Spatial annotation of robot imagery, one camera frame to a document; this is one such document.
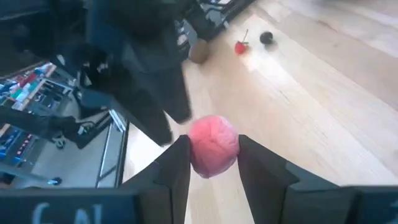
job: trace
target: black ball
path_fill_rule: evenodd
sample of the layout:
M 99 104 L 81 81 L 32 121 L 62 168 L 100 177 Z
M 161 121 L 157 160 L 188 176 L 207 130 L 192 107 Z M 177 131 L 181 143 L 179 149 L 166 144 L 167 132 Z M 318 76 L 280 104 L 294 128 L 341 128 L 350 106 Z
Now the black ball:
M 262 44 L 271 44 L 273 38 L 274 38 L 274 36 L 272 35 L 272 33 L 266 31 L 266 32 L 263 32 L 263 33 L 260 35 L 260 42 L 261 42 Z

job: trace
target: wooden floor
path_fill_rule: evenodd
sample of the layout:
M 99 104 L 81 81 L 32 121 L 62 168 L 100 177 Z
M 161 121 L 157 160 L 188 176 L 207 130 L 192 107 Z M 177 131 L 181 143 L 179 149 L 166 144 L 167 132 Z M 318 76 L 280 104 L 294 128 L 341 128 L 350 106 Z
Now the wooden floor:
M 230 25 L 206 64 L 183 65 L 193 119 L 220 114 L 339 185 L 398 184 L 398 1 L 258 0 Z M 246 29 L 251 49 L 237 56 Z M 126 178 L 163 152 L 130 132 Z M 252 222 L 236 164 L 210 180 L 193 172 L 186 223 Z

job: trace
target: cherry stem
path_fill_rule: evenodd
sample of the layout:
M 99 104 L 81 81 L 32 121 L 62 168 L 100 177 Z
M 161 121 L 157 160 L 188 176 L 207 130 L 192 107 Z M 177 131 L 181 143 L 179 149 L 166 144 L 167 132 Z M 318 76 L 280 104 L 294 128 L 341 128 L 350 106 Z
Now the cherry stem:
M 244 40 L 246 39 L 246 36 L 248 35 L 248 32 L 249 32 L 249 29 L 246 29 L 246 33 L 245 33 L 245 35 L 244 35 L 244 37 L 243 37 L 242 42 L 244 42 Z

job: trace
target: red cherry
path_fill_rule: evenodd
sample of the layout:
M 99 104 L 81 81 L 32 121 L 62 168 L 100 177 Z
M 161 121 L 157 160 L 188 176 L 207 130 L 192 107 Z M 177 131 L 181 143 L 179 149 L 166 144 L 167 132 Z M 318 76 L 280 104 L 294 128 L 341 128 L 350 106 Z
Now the red cherry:
M 240 41 L 235 44 L 235 53 L 240 55 L 246 51 L 246 45 Z

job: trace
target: pink ball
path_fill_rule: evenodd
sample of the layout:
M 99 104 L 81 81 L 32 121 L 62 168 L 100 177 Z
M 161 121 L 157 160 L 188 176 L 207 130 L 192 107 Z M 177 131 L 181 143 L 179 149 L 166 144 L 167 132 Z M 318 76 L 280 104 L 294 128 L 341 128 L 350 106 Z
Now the pink ball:
M 226 171 L 239 153 L 239 135 L 221 116 L 208 115 L 196 120 L 188 136 L 193 169 L 203 178 Z

